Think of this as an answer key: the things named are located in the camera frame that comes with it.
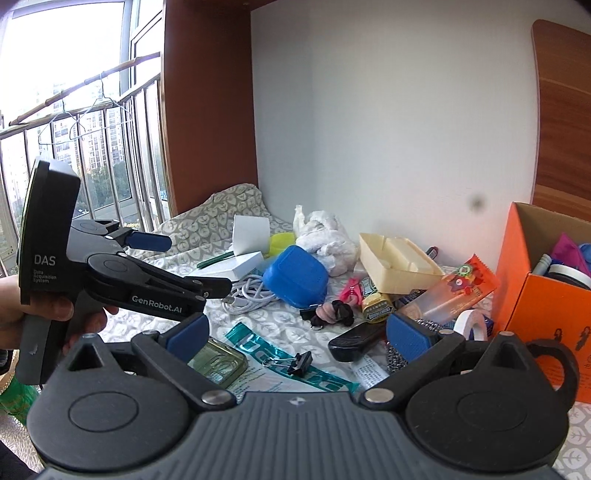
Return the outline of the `person left hand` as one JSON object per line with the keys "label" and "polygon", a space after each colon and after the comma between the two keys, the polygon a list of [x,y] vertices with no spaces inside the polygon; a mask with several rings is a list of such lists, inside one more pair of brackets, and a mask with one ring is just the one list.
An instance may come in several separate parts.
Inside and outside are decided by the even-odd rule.
{"label": "person left hand", "polygon": [[[66,355],[79,337],[86,333],[100,333],[107,324],[107,315],[116,315],[116,306],[104,306],[98,312],[89,315],[84,325],[74,331],[64,343],[62,353]],[[25,315],[42,317],[48,321],[65,322],[74,314],[74,305],[64,297],[48,295],[32,296],[29,304],[20,302],[18,277],[10,276],[1,279],[1,349],[18,349],[21,342]]]}

